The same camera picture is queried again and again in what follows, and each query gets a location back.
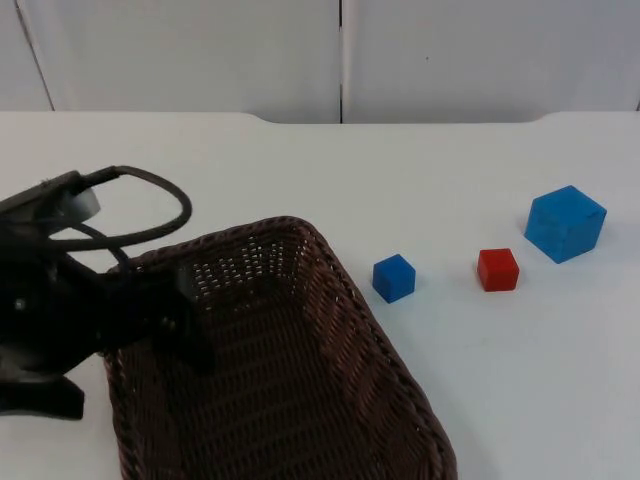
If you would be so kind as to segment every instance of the brown wicker basket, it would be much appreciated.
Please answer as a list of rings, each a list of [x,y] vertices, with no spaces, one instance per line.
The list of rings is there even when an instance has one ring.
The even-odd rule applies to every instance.
[[[264,220],[134,262],[193,266],[216,368],[198,376],[148,341],[107,355],[125,479],[457,478],[427,399],[311,225]]]

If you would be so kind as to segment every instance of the cube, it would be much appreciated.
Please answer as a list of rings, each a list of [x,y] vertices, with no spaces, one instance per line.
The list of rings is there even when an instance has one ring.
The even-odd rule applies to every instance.
[[[387,303],[406,297],[416,288],[416,271],[401,255],[373,266],[373,288]]]
[[[508,248],[480,250],[478,276],[485,292],[515,290],[520,268]]]
[[[573,185],[536,198],[524,236],[556,263],[592,250],[607,210]]]

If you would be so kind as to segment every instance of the white table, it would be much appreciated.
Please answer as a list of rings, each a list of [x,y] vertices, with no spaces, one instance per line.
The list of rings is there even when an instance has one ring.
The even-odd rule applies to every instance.
[[[2,197],[111,164],[182,186],[193,220],[130,254],[268,216],[310,220],[426,391],[461,479],[640,475],[639,115],[291,126],[235,114],[5,113],[0,154]],[[609,214],[593,252],[555,265],[522,231],[531,200],[567,184]],[[103,212],[92,225],[109,233],[177,210],[133,180],[98,193]],[[513,293],[487,294],[474,274],[478,250],[498,247],[520,264]],[[370,273],[395,252],[416,267],[418,288],[387,305]],[[82,258],[99,269],[113,263]],[[3,479],[119,477],[101,362],[71,378],[87,392],[82,422],[0,418]]]

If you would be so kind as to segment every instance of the large blue cube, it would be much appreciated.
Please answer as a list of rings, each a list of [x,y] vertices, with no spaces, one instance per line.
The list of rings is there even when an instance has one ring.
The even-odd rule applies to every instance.
[[[536,198],[524,236],[554,262],[596,246],[607,211],[573,185]]]
[[[394,255],[373,266],[373,288],[388,303],[413,293],[416,271],[401,255]]]

